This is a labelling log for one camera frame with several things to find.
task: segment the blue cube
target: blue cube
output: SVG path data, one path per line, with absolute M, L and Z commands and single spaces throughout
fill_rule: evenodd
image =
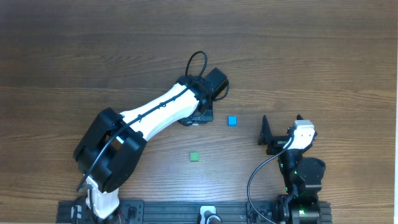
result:
M 236 127 L 237 124 L 238 124 L 238 119 L 236 116 L 228 116 L 229 127 Z

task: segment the small block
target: small block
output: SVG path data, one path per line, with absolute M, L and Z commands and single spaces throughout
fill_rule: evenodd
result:
M 228 116 L 228 126 L 235 127 L 238 124 L 238 119 L 236 116 Z
M 199 152 L 191 152 L 191 162 L 199 162 Z

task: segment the wood grain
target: wood grain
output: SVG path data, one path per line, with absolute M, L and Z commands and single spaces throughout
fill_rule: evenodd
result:
M 396 24 L 393 0 L 0 0 L 0 222 L 54 222 L 96 114 L 157 98 L 206 50 L 231 84 L 215 120 L 151 139 L 121 197 L 246 201 L 262 115 L 282 134 L 300 113 L 335 223 L 392 223 Z M 252 185 L 255 199 L 283 190 L 274 163 Z

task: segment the wooden tabletop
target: wooden tabletop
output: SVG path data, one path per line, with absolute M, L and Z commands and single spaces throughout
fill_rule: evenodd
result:
M 151 139 L 121 198 L 244 202 L 269 157 L 256 144 L 262 115 L 284 134 L 301 114 L 318 131 L 305 155 L 326 162 L 319 196 L 335 223 L 392 223 L 393 0 L 0 1 L 0 222 L 54 222 L 58 201 L 82 194 L 72 153 L 95 116 L 162 95 L 197 50 L 206 72 L 227 74 L 227 98 L 212 123 Z M 272 162 L 252 196 L 282 193 Z

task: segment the green block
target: green block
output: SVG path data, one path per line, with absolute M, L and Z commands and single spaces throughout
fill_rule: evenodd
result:
M 199 152 L 191 152 L 191 162 L 199 162 Z

